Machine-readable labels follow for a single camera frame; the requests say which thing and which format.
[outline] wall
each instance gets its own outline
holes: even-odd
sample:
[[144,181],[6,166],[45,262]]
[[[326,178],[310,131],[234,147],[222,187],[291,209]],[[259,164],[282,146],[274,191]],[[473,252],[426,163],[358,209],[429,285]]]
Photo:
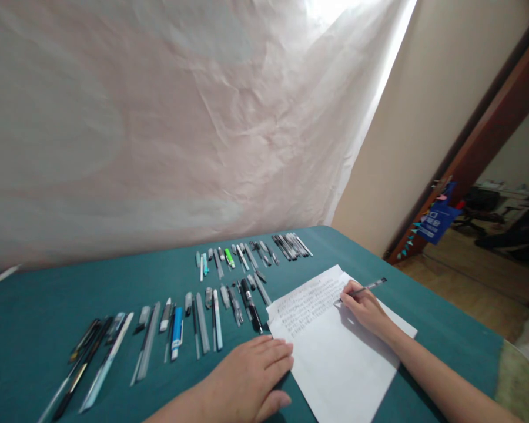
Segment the wall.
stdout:
[[332,226],[381,256],[529,26],[529,0],[419,1]]
[[505,143],[498,155],[478,179],[503,180],[508,188],[529,187],[529,115]]

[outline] white backdrop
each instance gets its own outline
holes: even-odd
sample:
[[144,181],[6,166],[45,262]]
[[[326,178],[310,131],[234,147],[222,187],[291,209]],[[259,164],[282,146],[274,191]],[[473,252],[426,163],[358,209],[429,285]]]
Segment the white backdrop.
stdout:
[[329,224],[416,0],[0,0],[0,269]]

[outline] sheet of paper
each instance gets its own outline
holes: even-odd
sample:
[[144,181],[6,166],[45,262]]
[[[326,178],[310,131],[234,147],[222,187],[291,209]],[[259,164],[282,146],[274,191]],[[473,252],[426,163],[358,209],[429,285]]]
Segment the sheet of paper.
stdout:
[[[349,279],[334,266],[267,308],[273,336],[294,344],[292,374],[320,423],[370,422],[400,364],[344,305],[333,305]],[[415,336],[414,327],[382,307]]]

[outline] hand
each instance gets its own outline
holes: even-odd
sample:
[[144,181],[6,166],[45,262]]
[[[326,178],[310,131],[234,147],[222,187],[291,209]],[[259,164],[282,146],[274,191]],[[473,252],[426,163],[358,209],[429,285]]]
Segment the hand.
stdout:
[[293,344],[261,336],[235,348],[198,387],[207,420],[262,422],[292,400],[272,391],[294,364]]
[[390,334],[400,329],[384,312],[374,294],[369,290],[365,290],[355,297],[348,295],[348,293],[361,288],[363,288],[361,284],[350,280],[340,295],[341,301],[353,312],[362,326],[366,327],[384,342],[388,342]]

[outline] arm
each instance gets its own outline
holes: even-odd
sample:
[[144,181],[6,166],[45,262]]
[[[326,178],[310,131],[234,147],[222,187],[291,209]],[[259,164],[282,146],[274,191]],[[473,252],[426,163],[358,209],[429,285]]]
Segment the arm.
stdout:
[[262,422],[291,399],[273,390],[294,364],[292,344],[261,336],[230,352],[202,382],[145,423]]
[[347,295],[360,288],[360,284],[349,281],[341,300],[359,323],[389,345],[447,420],[452,423],[520,422],[398,328],[370,291],[355,298]]

